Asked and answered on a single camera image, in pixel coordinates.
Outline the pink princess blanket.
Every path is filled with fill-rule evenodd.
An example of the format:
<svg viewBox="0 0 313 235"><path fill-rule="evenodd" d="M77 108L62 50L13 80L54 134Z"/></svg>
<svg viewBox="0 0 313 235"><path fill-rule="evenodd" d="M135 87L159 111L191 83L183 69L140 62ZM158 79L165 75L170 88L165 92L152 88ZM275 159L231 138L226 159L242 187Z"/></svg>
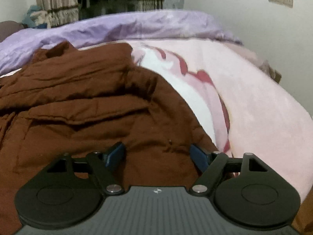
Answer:
<svg viewBox="0 0 313 235"><path fill-rule="evenodd" d="M129 44L136 66L159 74L175 89L216 151L236 158L255 154L306 198L312 187L312 118L282 87L216 41L104 45L114 43Z"/></svg>

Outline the purple duvet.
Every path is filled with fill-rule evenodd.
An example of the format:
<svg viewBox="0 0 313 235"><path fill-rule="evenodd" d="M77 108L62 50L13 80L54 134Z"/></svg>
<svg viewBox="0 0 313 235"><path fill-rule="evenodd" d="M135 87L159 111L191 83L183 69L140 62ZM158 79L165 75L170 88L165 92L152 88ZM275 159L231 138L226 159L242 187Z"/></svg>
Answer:
<svg viewBox="0 0 313 235"><path fill-rule="evenodd" d="M131 39L203 38L241 44L211 15L200 11L155 10L117 13L51 29L20 30L1 42L1 75L20 69L38 49L63 41L75 48Z"/></svg>

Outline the left beige curtain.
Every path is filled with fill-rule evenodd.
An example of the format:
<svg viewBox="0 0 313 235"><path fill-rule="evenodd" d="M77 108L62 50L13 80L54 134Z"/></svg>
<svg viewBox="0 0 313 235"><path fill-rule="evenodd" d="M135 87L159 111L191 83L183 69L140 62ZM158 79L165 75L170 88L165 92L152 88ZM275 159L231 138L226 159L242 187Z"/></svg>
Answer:
<svg viewBox="0 0 313 235"><path fill-rule="evenodd" d="M52 28L79 20L78 0L36 0L37 5L47 12Z"/></svg>

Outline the quilted mauve headboard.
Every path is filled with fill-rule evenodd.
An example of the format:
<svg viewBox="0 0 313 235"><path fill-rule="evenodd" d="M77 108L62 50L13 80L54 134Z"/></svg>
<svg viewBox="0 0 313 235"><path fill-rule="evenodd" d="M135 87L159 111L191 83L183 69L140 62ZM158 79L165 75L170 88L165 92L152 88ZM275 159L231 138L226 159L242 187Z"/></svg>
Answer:
<svg viewBox="0 0 313 235"><path fill-rule="evenodd" d="M0 42L4 41L10 35L24 29L22 23L15 21L3 21L0 23Z"/></svg>

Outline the brown padded jacket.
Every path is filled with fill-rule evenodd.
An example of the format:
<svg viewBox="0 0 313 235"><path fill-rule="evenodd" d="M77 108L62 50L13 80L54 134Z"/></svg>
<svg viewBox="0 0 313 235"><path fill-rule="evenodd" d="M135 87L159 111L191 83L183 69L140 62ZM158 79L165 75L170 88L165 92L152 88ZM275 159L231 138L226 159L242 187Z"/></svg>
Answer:
<svg viewBox="0 0 313 235"><path fill-rule="evenodd" d="M196 180L190 146L216 146L175 89L131 53L127 43L77 50L63 42L1 78L1 234L20 228L17 190L64 153L83 157L123 142L123 186Z"/></svg>

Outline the clothes pile by curtain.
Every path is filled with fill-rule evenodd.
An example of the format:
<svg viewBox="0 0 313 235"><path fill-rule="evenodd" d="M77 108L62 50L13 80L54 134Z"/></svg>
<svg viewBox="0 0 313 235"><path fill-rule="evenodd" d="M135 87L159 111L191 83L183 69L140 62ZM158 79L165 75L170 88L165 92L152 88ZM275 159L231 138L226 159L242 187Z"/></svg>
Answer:
<svg viewBox="0 0 313 235"><path fill-rule="evenodd" d="M49 21L48 12L38 5L31 5L25 14L22 24L28 28L49 29L51 23Z"/></svg>

